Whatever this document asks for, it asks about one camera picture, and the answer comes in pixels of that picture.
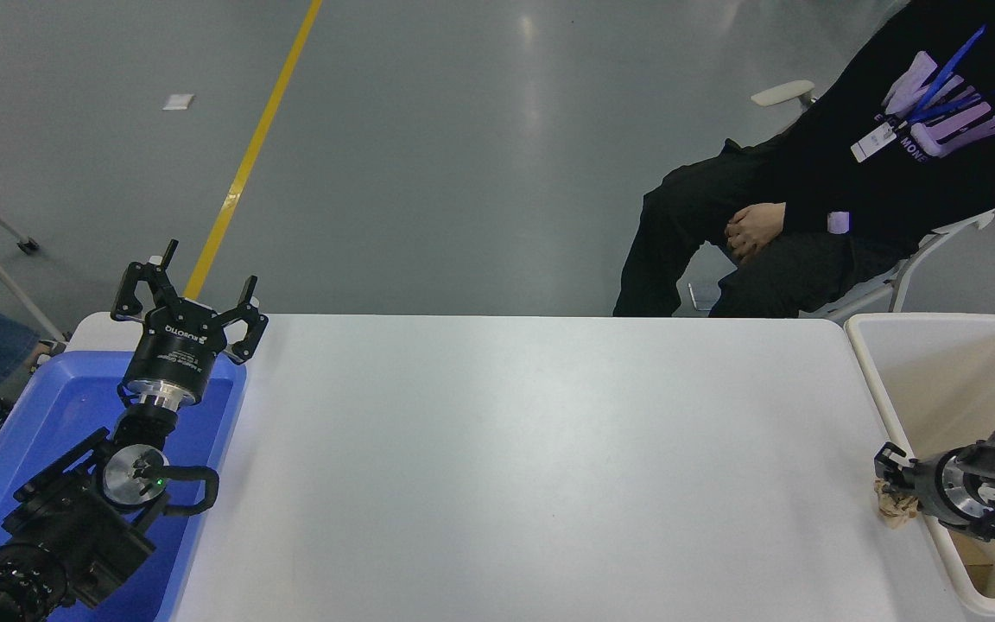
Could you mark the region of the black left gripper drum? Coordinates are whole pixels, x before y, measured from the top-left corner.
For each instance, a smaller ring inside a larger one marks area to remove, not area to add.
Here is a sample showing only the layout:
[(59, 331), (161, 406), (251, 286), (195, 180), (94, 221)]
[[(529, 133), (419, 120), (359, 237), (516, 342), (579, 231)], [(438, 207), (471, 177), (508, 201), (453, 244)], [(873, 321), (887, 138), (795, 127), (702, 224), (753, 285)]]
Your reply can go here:
[(158, 303), (143, 319), (143, 335), (122, 379), (125, 392), (145, 393), (147, 384), (178, 387), (185, 401), (200, 401), (226, 339), (213, 324), (217, 312), (196, 301)]

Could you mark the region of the person's right hand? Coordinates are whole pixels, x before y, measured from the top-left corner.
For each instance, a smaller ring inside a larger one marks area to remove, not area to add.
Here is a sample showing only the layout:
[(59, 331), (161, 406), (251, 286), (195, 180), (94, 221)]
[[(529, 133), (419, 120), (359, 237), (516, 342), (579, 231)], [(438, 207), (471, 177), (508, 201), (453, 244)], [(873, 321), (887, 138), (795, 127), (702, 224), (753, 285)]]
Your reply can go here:
[(742, 264), (761, 252), (769, 244), (769, 237), (761, 225), (739, 221), (726, 226), (726, 242), (736, 263)]

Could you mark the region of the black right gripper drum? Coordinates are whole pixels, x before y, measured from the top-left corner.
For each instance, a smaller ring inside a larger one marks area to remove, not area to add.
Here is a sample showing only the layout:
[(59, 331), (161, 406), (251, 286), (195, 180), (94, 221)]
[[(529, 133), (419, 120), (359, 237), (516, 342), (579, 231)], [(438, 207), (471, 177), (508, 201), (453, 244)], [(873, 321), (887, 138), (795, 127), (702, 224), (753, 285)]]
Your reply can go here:
[(942, 473), (949, 460), (950, 456), (913, 458), (907, 472), (911, 493), (919, 499), (922, 512), (944, 524), (954, 524), (954, 507), (942, 484)]

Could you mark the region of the person's left hand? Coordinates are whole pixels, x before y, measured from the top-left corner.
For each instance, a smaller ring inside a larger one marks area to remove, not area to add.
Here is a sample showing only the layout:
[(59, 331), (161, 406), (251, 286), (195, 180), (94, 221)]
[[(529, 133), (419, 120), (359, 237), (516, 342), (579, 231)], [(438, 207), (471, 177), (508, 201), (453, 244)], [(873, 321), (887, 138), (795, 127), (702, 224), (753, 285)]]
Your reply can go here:
[(730, 223), (744, 221), (747, 224), (761, 225), (770, 243), (784, 229), (785, 210), (785, 202), (758, 202), (738, 210)]

